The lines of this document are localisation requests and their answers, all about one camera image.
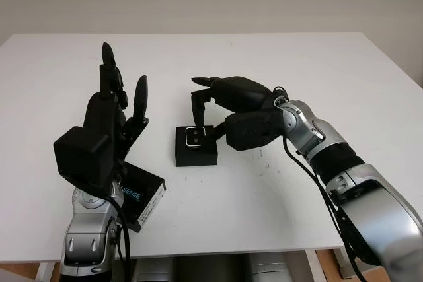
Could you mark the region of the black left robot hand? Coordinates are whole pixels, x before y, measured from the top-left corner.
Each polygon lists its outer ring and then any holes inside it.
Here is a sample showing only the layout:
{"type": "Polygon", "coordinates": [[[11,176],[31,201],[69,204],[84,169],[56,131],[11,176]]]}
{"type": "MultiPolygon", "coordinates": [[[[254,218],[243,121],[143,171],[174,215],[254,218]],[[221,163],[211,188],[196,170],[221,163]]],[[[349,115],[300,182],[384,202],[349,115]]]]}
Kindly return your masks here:
{"type": "Polygon", "coordinates": [[[83,127],[107,135],[112,141],[113,177],[123,180],[127,175],[124,160],[130,148],[147,127],[145,117],[148,101],[147,76],[139,78],[134,97],[134,111],[126,118],[128,97],[124,90],[122,75],[116,65],[112,47],[102,44],[100,65],[100,91],[93,94],[87,105],[83,127]]]}

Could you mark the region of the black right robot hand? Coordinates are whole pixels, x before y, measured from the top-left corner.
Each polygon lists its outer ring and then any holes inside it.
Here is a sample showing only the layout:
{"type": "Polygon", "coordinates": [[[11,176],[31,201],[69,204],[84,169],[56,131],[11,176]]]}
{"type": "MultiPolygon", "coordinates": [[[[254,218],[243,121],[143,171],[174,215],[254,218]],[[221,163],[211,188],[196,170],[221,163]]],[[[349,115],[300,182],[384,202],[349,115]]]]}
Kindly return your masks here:
{"type": "Polygon", "coordinates": [[[274,90],[241,76],[193,77],[192,81],[204,87],[191,93],[195,128],[192,146],[204,146],[227,137],[227,144],[241,151],[267,145],[281,133],[280,115],[274,109],[277,98],[288,101],[283,87],[274,90]],[[205,103],[215,103],[232,114],[211,130],[203,131],[205,103]]]}

